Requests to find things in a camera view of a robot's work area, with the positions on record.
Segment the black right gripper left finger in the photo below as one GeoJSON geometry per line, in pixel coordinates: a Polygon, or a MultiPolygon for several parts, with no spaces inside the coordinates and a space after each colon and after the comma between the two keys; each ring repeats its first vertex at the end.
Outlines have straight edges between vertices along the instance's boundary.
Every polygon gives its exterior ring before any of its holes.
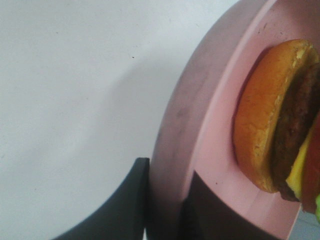
{"type": "Polygon", "coordinates": [[[57,240],[142,240],[150,159],[139,157],[108,200],[57,240]]]}

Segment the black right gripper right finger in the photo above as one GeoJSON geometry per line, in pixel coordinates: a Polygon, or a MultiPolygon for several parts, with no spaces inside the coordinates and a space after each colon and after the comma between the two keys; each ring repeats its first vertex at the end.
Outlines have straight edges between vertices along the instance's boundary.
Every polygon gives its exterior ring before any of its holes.
{"type": "Polygon", "coordinates": [[[196,173],[183,201],[178,227],[180,240],[286,240],[300,204],[280,194],[255,190],[252,200],[232,208],[196,173]]]}

